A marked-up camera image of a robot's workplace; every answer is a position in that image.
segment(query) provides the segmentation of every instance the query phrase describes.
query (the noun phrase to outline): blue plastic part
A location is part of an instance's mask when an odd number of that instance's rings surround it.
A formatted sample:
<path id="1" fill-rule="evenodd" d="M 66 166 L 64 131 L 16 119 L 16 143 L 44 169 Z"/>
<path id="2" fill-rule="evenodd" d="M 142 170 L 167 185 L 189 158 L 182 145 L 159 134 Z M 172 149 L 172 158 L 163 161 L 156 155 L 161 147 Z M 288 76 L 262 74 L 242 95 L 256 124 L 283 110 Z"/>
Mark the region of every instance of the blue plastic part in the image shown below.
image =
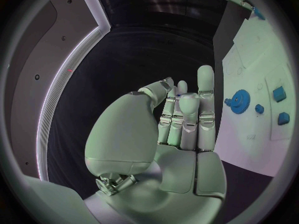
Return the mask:
<path id="1" fill-rule="evenodd" d="M 244 113 L 250 104 L 250 95 L 245 90 L 239 90 L 232 98 L 230 107 L 232 112 L 236 114 Z"/>
<path id="2" fill-rule="evenodd" d="M 276 102 L 284 100 L 287 97 L 284 88 L 280 86 L 279 88 L 273 90 L 273 97 L 276 100 Z"/>
<path id="3" fill-rule="evenodd" d="M 255 110 L 256 110 L 257 113 L 263 113 L 265 109 L 260 104 L 257 104 L 256 107 L 255 107 Z"/>
<path id="4" fill-rule="evenodd" d="M 256 7 L 254 8 L 254 14 L 261 20 L 266 20 L 265 17 L 261 14 L 261 12 Z"/>
<path id="5" fill-rule="evenodd" d="M 278 125 L 283 125 L 290 122 L 290 116 L 286 112 L 282 112 L 278 116 Z"/>
<path id="6" fill-rule="evenodd" d="M 224 100 L 224 103 L 225 103 L 228 107 L 230 107 L 231 101 L 232 101 L 232 99 L 225 99 L 225 100 Z"/>

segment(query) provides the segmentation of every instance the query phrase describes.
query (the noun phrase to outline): led light strip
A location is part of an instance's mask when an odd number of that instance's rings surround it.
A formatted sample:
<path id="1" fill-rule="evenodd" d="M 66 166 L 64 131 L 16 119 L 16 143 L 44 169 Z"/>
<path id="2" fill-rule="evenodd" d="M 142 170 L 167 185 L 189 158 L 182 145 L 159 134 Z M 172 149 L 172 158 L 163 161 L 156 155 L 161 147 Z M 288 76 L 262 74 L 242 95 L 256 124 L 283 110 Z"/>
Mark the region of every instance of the led light strip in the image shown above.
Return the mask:
<path id="1" fill-rule="evenodd" d="M 50 85 L 39 116 L 36 136 L 36 161 L 40 180 L 49 181 L 47 170 L 48 137 L 60 96 L 73 72 L 102 37 L 99 27 L 92 30 L 69 54 Z"/>

